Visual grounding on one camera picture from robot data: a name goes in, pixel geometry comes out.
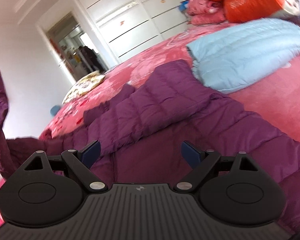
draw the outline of purple down jacket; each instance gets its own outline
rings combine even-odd
[[[95,120],[90,114],[85,126],[60,138],[5,140],[7,98],[0,77],[1,174],[8,178],[36,150],[56,155],[98,139],[101,158],[91,171],[107,184],[175,184],[191,170],[180,153],[182,141],[189,140],[226,156],[248,152],[287,196],[280,223],[300,230],[300,143],[241,103],[202,86],[183,60],[157,67],[124,98],[101,115],[95,109]]]

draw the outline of pink blanket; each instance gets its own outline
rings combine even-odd
[[[300,142],[300,56],[288,66],[230,97]]]

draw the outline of light blue puffer jacket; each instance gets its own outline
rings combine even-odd
[[[190,44],[193,74],[206,87],[229,94],[243,89],[300,54],[300,27],[265,18],[203,36]]]

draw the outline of white wall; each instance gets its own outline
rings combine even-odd
[[[74,10],[72,0],[59,0],[40,17],[38,25],[47,32],[72,10]]]
[[[39,136],[71,83],[34,25],[0,26],[0,70],[9,98],[5,136]]]

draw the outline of ribbed black surface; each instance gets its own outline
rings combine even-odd
[[[214,221],[188,194],[167,184],[115,184],[90,195],[71,219],[49,228],[27,229],[5,224],[0,240],[287,240],[276,224],[235,228]]]

